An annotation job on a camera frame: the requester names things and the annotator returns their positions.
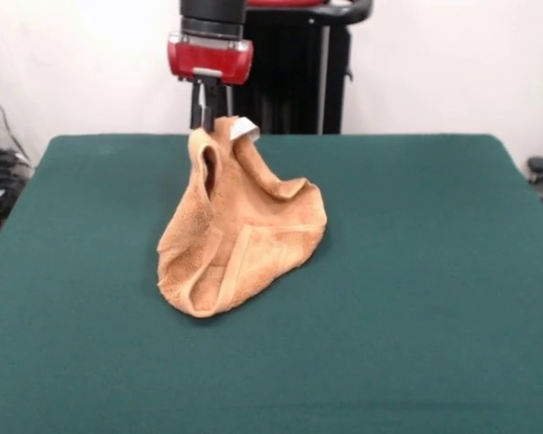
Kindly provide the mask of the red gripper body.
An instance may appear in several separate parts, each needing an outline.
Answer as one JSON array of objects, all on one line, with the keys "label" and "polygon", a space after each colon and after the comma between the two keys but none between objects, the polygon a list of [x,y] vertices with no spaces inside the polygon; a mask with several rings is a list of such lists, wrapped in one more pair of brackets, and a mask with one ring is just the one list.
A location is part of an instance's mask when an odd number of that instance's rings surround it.
[{"label": "red gripper body", "polygon": [[219,79],[224,85],[243,85],[250,74],[253,44],[249,40],[211,39],[171,33],[167,40],[171,73],[192,80]]}]

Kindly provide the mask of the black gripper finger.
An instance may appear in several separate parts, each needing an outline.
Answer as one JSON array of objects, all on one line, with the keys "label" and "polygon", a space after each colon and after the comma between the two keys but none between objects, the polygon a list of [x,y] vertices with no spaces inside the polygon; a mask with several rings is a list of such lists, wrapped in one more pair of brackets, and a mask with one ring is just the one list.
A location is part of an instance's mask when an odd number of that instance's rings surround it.
[{"label": "black gripper finger", "polygon": [[213,132],[215,121],[228,115],[227,87],[220,80],[204,80],[204,130]]},{"label": "black gripper finger", "polygon": [[204,109],[201,103],[201,91],[203,83],[201,81],[194,81],[192,84],[191,94],[191,118],[190,128],[198,129],[203,125]]}]

